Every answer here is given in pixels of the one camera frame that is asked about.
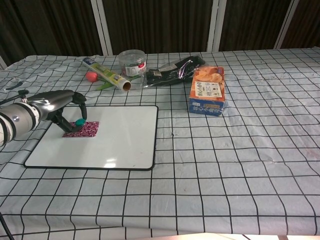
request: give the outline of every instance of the snack box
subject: snack box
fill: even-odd
[[[192,79],[189,112],[219,116],[225,104],[225,74],[221,66],[202,66]]]

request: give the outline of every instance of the dark curtain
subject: dark curtain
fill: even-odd
[[[207,50],[213,0],[103,0],[112,50]]]
[[[300,0],[281,48],[320,47],[320,1]]]
[[[2,0],[0,55],[102,55],[90,0]]]
[[[219,50],[273,49],[290,1],[227,0]]]

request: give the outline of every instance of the clear plastic jar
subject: clear plastic jar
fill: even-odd
[[[146,69],[146,54],[137,49],[126,50],[118,55],[122,74],[132,78],[143,74]]]

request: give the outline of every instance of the table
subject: table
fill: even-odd
[[[32,55],[0,72],[0,99],[70,89],[89,106],[159,108],[151,171],[24,168],[46,121],[0,148],[0,211],[16,239],[320,234],[320,48],[148,54],[147,66],[190,54],[225,69],[220,117],[188,113],[188,82],[94,91],[83,57]],[[120,72],[116,56],[93,58]]]

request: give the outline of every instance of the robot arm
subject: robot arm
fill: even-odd
[[[87,119],[86,98],[72,90],[49,91],[26,98],[29,92],[22,90],[19,95],[0,102],[0,105],[22,98],[21,102],[0,108],[0,147],[15,137],[34,129],[42,120],[50,120],[67,133],[77,132],[82,126],[71,126],[62,116],[69,103],[79,105],[82,118]]]

